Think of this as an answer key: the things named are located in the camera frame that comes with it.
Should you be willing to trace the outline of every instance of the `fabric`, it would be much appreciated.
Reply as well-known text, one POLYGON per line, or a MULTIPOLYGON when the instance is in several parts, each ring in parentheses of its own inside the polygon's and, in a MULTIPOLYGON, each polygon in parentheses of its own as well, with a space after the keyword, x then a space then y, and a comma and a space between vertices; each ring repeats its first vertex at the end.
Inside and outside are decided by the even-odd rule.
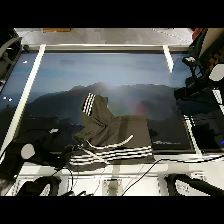
POLYGON ((84 171, 104 167, 106 164, 97 157, 110 164, 138 164, 154 160, 146 118, 114 117, 107 103, 107 97, 91 93, 84 99, 81 116, 85 128, 73 138, 75 141, 88 141, 85 150, 91 153, 84 150, 75 152, 68 164, 70 169, 84 171))

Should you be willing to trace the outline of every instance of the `mountain image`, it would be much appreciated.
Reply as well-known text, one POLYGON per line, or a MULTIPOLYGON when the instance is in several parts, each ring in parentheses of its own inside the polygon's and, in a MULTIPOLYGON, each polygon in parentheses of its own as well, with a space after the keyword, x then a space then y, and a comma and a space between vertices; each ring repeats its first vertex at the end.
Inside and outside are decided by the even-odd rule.
MULTIPOLYGON (((95 83, 87 87, 74 86, 69 91, 47 93, 26 105, 19 132, 29 129, 63 129, 53 151, 60 151, 66 144, 72 144, 71 135, 82 130, 80 106, 89 94, 108 97, 108 108, 114 116, 146 116, 148 129, 153 141, 170 144, 156 144, 155 149, 190 150, 183 118, 173 96, 174 89, 165 85, 137 84, 110 86, 95 83)), ((7 130, 9 119, 15 107, 0 111, 1 132, 7 130)))

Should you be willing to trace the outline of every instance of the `brown object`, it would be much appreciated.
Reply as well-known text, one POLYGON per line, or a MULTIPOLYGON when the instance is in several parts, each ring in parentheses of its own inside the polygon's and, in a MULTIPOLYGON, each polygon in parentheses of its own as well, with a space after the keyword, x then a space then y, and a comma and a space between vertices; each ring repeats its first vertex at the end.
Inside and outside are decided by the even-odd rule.
POLYGON ((71 28, 43 28, 43 32, 70 32, 71 28))

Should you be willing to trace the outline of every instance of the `floor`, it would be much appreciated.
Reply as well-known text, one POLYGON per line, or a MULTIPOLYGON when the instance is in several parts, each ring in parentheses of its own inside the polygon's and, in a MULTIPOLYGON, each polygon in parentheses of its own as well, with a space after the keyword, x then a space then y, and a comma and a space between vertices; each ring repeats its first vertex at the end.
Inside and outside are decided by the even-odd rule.
POLYGON ((22 44, 171 44, 189 45, 189 28, 72 28, 43 33, 42 28, 15 28, 22 44))

